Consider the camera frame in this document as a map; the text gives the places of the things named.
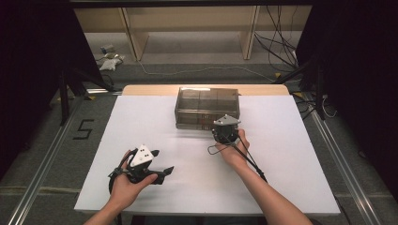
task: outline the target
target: floor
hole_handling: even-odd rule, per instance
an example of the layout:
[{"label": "floor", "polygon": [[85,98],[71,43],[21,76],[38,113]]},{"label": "floor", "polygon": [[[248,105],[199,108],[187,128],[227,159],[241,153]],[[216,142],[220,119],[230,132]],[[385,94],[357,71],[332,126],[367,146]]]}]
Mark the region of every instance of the floor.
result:
[{"label": "floor", "polygon": [[[273,33],[260,33],[261,36],[272,38]],[[291,38],[291,43],[296,45],[300,32],[286,32],[283,36]],[[145,54],[139,63],[132,60],[126,37],[124,34],[86,34],[91,50],[95,58],[100,59],[103,54],[100,47],[113,44],[116,53],[124,57],[123,64],[115,66],[115,71],[103,71],[113,82],[123,85],[131,82],[126,71],[135,71],[136,77],[148,76],[151,73],[159,73],[160,76],[178,73],[181,70],[187,72],[184,76],[198,76],[198,74],[212,73],[218,67],[233,65],[235,70],[218,70],[218,73],[248,73],[247,79],[259,77],[263,83],[274,80],[276,69],[270,69],[269,65],[280,70],[288,70],[289,67],[277,57],[268,53],[258,44],[253,44],[250,60],[243,60],[240,52],[238,36],[236,33],[157,33],[150,34]],[[272,50],[287,59],[280,45],[274,44]],[[298,82],[286,84],[290,91],[297,91]],[[92,158],[97,151],[101,135],[106,127],[107,120],[112,112],[116,96],[95,97],[84,99],[77,107],[76,99],[70,103],[72,109],[76,109],[70,127],[65,130],[66,135],[59,146],[59,151],[51,162],[45,179],[40,184],[40,189],[32,205],[28,207],[28,214],[22,217],[23,224],[82,224],[89,218],[73,210],[80,188],[90,168]],[[40,163],[46,157],[48,149],[54,146],[53,140],[60,130],[60,102],[58,95],[51,102],[52,110],[42,118],[42,123],[30,140],[30,149],[21,152],[14,161],[6,176],[0,182],[0,224],[7,224],[13,210],[21,200],[26,187],[31,184]],[[299,110],[305,110],[307,104],[298,103]],[[90,138],[80,140],[82,132],[79,131],[82,121],[85,126],[92,129]],[[375,169],[360,153],[349,127],[338,115],[327,117],[325,122],[317,123],[316,113],[308,114],[303,119],[308,134],[314,145],[325,176],[336,201],[341,205],[342,214],[339,216],[312,216],[323,224],[396,224],[398,221],[398,204],[392,198]],[[360,190],[363,190],[366,200],[369,200],[375,210],[376,221],[369,222],[369,218],[361,212],[359,203],[355,199],[355,193],[347,184],[345,176],[333,157],[333,150],[325,141],[319,126],[327,126],[335,144],[343,153],[348,162],[349,169],[358,181]],[[125,215],[124,224],[130,224],[131,215]]]}]

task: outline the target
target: wire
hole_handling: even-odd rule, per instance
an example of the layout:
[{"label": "wire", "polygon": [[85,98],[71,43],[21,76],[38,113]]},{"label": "wire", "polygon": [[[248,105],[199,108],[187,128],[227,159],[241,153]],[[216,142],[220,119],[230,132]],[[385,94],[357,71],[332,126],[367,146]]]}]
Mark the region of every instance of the wire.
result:
[{"label": "wire", "polygon": [[[272,41],[271,41],[271,43],[270,43],[270,45],[269,45],[269,48],[271,49],[271,46],[272,46],[272,43],[274,42],[274,39],[275,39],[275,37],[276,37],[276,34],[278,34],[279,37],[281,38],[282,43],[283,43],[284,52],[286,53],[286,56],[287,56],[288,60],[290,61],[289,65],[292,66],[293,68],[296,68],[296,67],[297,67],[296,56],[295,56],[294,54],[292,54],[292,52],[290,52],[290,51],[289,51],[288,49],[286,49],[286,47],[285,47],[285,46],[293,46],[293,45],[291,45],[291,44],[289,43],[289,41],[287,41],[287,40],[283,37],[282,32],[281,32],[281,14],[282,14],[282,7],[281,7],[281,6],[278,6],[278,7],[277,7],[277,9],[278,9],[278,21],[277,21],[277,22],[275,22],[274,18],[272,17],[272,15],[271,15],[271,13],[270,13],[270,11],[269,11],[269,7],[266,6],[266,8],[267,8],[268,15],[269,15],[269,17],[271,18],[272,23],[273,23],[273,25],[274,25],[274,27],[275,27],[275,32],[274,32],[274,35],[273,35],[273,37],[272,37]],[[294,15],[295,15],[295,13],[294,13],[293,16],[292,16],[291,27],[293,26],[293,17],[294,17]]]},{"label": "wire", "polygon": [[299,9],[299,6],[296,6],[295,11],[293,12],[293,15],[292,15],[292,22],[290,23],[290,38],[288,39],[288,41],[292,38],[293,22],[294,22],[294,18],[295,18],[295,15],[296,15],[296,12],[298,11],[298,9]]},{"label": "wire", "polygon": [[269,64],[270,64],[273,68],[275,68],[275,69],[277,69],[277,70],[279,70],[279,71],[283,71],[283,72],[291,72],[291,71],[288,71],[288,70],[283,70],[283,69],[279,69],[279,68],[274,67],[274,66],[272,65],[271,61],[270,61],[270,57],[269,57],[269,54],[270,54],[270,53],[271,53],[272,55],[274,55],[275,57],[279,58],[282,62],[286,63],[286,64],[287,64],[288,66],[290,66],[291,68],[294,68],[294,65],[292,65],[291,63],[289,63],[289,62],[287,62],[286,60],[282,59],[278,54],[276,54],[275,52],[273,52],[273,51],[270,49],[271,46],[267,47],[263,42],[261,42],[261,40],[258,38],[258,35],[257,35],[257,34],[254,34],[254,37],[257,39],[257,41],[258,41],[258,43],[261,45],[261,47],[263,47],[263,49],[265,49],[265,50],[268,52],[268,62],[269,62]]},{"label": "wire", "polygon": [[[262,39],[265,39],[265,40],[269,40],[269,41],[273,41],[273,42],[278,43],[280,45],[284,45],[284,43],[282,43],[282,42],[280,42],[278,40],[274,40],[274,39],[271,39],[271,38],[268,38],[268,37],[263,37],[263,36],[259,35],[257,32],[254,32],[254,34],[257,35],[259,38],[262,38]],[[286,47],[289,48],[289,49],[292,49],[292,50],[296,49],[296,47],[290,46],[290,45],[288,45]]]},{"label": "wire", "polygon": [[326,100],[326,97],[322,100],[322,109],[323,109],[323,111],[324,111],[324,113],[325,113],[325,115],[326,115],[327,117],[333,118],[334,116],[336,116],[337,111],[334,111],[333,114],[329,114],[329,113],[326,111],[326,109],[325,109],[325,100]]},{"label": "wire", "polygon": [[302,117],[302,120],[305,120],[316,108],[311,109],[304,117]]},{"label": "wire", "polygon": [[210,154],[210,155],[215,155],[215,154],[217,154],[217,153],[220,153],[220,152],[221,152],[222,150],[224,150],[225,148],[227,148],[227,147],[229,147],[229,146],[232,146],[235,150],[237,150],[238,153],[240,153],[241,156],[243,156],[243,157],[255,168],[255,170],[256,170],[257,173],[260,175],[260,177],[261,177],[265,182],[268,182],[267,179],[266,179],[266,177],[264,176],[264,173],[260,170],[260,168],[258,168],[257,164],[255,163],[255,161],[254,161],[252,155],[251,155],[250,152],[249,152],[249,149],[246,147],[246,145],[245,145],[245,144],[243,143],[243,141],[240,139],[240,136],[237,136],[237,137],[238,137],[238,138],[240,139],[240,141],[242,142],[243,147],[245,148],[246,152],[248,153],[248,155],[250,156],[250,158],[251,158],[252,160],[250,160],[242,151],[240,151],[240,149],[237,147],[237,145],[236,145],[234,142],[231,142],[227,137],[225,137],[225,135],[223,135],[223,137],[228,141],[228,143],[225,144],[226,146],[225,146],[223,149],[219,150],[218,152],[216,152],[216,153],[214,153],[214,154],[211,154],[210,152],[209,152],[209,154]]},{"label": "wire", "polygon": [[[293,98],[298,98],[299,99],[299,101],[296,101],[296,104],[298,105],[298,111],[300,113],[305,113],[305,112],[307,112],[310,109],[310,106],[315,106],[315,101],[314,100],[306,100],[303,97],[297,95],[296,92],[291,92],[290,95]],[[301,103],[305,103],[306,104],[306,108],[304,110],[300,109],[299,104],[301,104]]]},{"label": "wire", "polygon": [[[111,178],[111,179],[109,180],[109,193],[112,193],[112,187],[113,187],[113,185],[114,185],[114,181],[115,181],[116,177],[119,176],[121,173],[125,173],[125,172],[123,172],[123,171],[121,170],[121,167],[122,167],[123,163],[124,163],[127,159],[129,159],[130,156],[134,155],[134,152],[133,152],[133,151],[130,151],[128,154],[126,154],[126,155],[123,157],[123,159],[120,161],[119,166],[118,166],[116,169],[114,169],[114,170],[111,172],[111,174],[109,174],[109,177]],[[115,217],[114,221],[115,221],[115,224],[117,224],[117,225],[122,225],[122,215],[121,215],[121,213],[119,213],[119,214],[117,215],[117,217]]]},{"label": "wire", "polygon": [[203,72],[203,71],[211,70],[211,69],[242,69],[242,70],[245,70],[245,71],[247,71],[247,72],[253,73],[253,74],[255,74],[255,75],[261,76],[261,77],[263,77],[263,78],[266,78],[266,79],[269,80],[270,82],[275,82],[274,80],[268,78],[266,75],[263,75],[263,74],[258,73],[258,72],[251,71],[251,70],[249,70],[249,69],[247,69],[247,68],[244,68],[244,67],[215,67],[215,68],[214,68],[214,67],[206,67],[206,68],[201,68],[201,69],[182,70],[182,71],[173,72],[173,73],[156,73],[156,72],[148,72],[148,71],[146,71],[146,69],[144,68],[144,65],[143,65],[140,61],[137,61],[137,62],[138,62],[138,64],[140,64],[140,66],[141,66],[141,68],[143,69],[144,73],[147,74],[147,75],[164,75],[164,76],[171,76],[171,75],[177,75],[177,74],[182,74],[182,73]]}]

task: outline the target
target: white table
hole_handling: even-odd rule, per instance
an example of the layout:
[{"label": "white table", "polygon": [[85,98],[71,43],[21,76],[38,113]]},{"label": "white table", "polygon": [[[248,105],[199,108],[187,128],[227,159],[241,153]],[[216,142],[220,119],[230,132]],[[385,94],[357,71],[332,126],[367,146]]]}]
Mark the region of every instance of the white table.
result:
[{"label": "white table", "polygon": [[[314,152],[294,99],[241,96],[240,128],[268,182],[307,215],[340,210]],[[125,211],[136,215],[259,216],[261,210],[220,155],[211,132],[176,129],[176,96],[118,97],[75,210],[95,212],[107,202],[108,174],[129,149],[159,149],[150,170],[175,166],[163,185],[149,186]]]}]

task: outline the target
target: aluminum rail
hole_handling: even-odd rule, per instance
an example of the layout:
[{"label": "aluminum rail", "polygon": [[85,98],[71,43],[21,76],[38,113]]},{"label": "aluminum rail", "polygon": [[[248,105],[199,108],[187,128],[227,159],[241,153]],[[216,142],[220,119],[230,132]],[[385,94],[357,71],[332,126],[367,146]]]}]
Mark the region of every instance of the aluminum rail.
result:
[{"label": "aluminum rail", "polygon": [[[305,98],[312,99],[309,95],[305,95]],[[320,116],[315,111],[312,112],[312,117],[331,153],[331,156],[333,157],[334,162],[336,163],[340,174],[345,181],[345,184],[348,187],[348,190],[351,193],[352,198],[360,210],[363,220],[367,225],[381,225],[381,220],[377,215],[375,208],[373,207],[369,198],[366,196],[366,193],[360,185],[356,175],[351,170],[349,163],[345,159],[342,149],[335,141],[326,121],[321,120]]]},{"label": "aluminum rail", "polygon": [[33,177],[31,183],[29,184],[26,192],[24,193],[23,197],[21,198],[20,202],[14,209],[12,213],[8,225],[18,225],[23,224],[26,216],[38,195],[38,191],[44,182],[44,179],[47,176],[48,171],[50,170],[51,166],[53,165],[54,159],[62,146],[63,141],[65,140],[66,134],[69,131],[70,124],[73,121],[73,117],[82,105],[84,97],[76,97],[73,100],[72,107],[71,107],[71,114],[69,119],[65,122],[63,126],[58,129],[56,136],[47,151],[46,156],[41,161],[38,170],[36,171],[35,176]]}]

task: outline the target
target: human hand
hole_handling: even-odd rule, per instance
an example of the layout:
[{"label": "human hand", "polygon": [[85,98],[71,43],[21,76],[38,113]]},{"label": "human hand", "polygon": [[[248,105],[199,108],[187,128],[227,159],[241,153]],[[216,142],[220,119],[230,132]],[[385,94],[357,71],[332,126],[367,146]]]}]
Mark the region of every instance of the human hand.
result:
[{"label": "human hand", "polygon": [[[122,168],[127,168],[127,161],[124,161]],[[132,182],[130,182],[126,174],[121,173],[119,176],[116,177],[114,181],[111,197],[107,204],[122,211],[123,209],[129,207],[132,203],[134,203],[141,190],[154,182],[156,178],[158,178],[157,174],[150,174],[140,183],[133,184]]]},{"label": "human hand", "polygon": [[[240,137],[240,142],[237,144],[237,148],[244,154],[247,155],[250,143],[246,139],[246,134],[244,129],[238,129],[238,136]],[[247,160],[244,158],[234,147],[224,145],[221,143],[216,143],[217,149],[221,152],[222,158],[234,169],[247,166]]]}]

